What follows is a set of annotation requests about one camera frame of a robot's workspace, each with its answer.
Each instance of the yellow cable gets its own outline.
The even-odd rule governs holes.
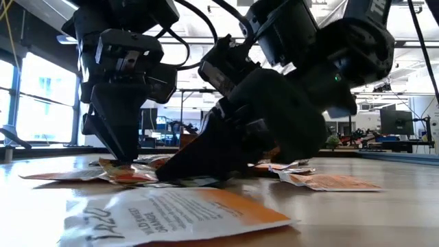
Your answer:
[[[5,4],[5,1],[3,1],[3,5],[5,6],[5,10],[3,11],[3,13],[1,13],[0,16],[0,21],[3,19],[3,17],[6,15],[6,12],[9,10],[9,7],[12,5],[12,3],[14,2],[14,0],[11,0],[7,5]]]
[[[8,18],[8,9],[11,6],[12,2],[14,2],[14,0],[10,0],[10,2],[7,5],[6,5],[6,1],[5,0],[2,0],[2,2],[3,2],[3,5],[6,6],[6,7],[5,7],[5,10],[3,11],[3,14],[1,14],[1,16],[0,16],[0,21],[2,20],[3,15],[4,15],[4,17],[6,19],[6,26],[8,27],[9,39],[11,41],[12,53],[14,54],[15,64],[16,64],[17,69],[19,70],[19,73],[21,73],[19,60],[16,57],[14,39],[12,37],[12,29],[11,29],[11,25],[9,23],[9,18]]]

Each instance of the desk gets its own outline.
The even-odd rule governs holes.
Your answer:
[[[2,246],[54,246],[62,233],[66,200],[116,193],[107,183],[49,183],[18,175],[82,168],[99,155],[65,156],[0,165]],[[147,246],[439,246],[439,169],[359,158],[314,158],[326,174],[373,181],[381,193],[312,192],[275,179],[232,181],[227,190],[300,220],[292,228],[249,233],[212,242]]]
[[[430,145],[426,141],[383,141],[380,143],[382,149],[392,150],[393,152],[413,153],[414,145]]]

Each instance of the orange snack bag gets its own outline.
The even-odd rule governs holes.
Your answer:
[[[270,169],[270,171],[278,174],[283,182],[296,186],[306,186],[316,191],[382,191],[380,186],[352,176],[328,174],[301,176],[275,169]]]

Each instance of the white snack bag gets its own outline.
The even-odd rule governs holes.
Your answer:
[[[60,246],[211,239],[292,223],[256,202],[213,188],[142,188],[70,203],[75,206],[64,221]]]

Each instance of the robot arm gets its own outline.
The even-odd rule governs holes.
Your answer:
[[[241,21],[247,39],[239,45],[223,37],[200,61],[198,73],[224,98],[202,134],[157,171],[161,180],[226,178],[276,145],[286,163],[309,158],[326,140],[322,112],[354,115],[350,89],[392,68],[394,39],[384,25],[391,0],[361,1],[361,8],[351,0],[346,17],[322,29],[303,0],[259,0],[245,16],[213,1]],[[81,101],[90,104],[82,132],[96,134],[117,159],[132,161],[140,106],[146,99],[164,104],[176,90],[178,67],[162,64],[157,38],[141,35],[155,25],[169,30],[178,20],[174,2],[72,2],[79,9],[63,30],[78,40]],[[256,42],[271,65],[296,69],[287,75],[262,69],[248,58]]]

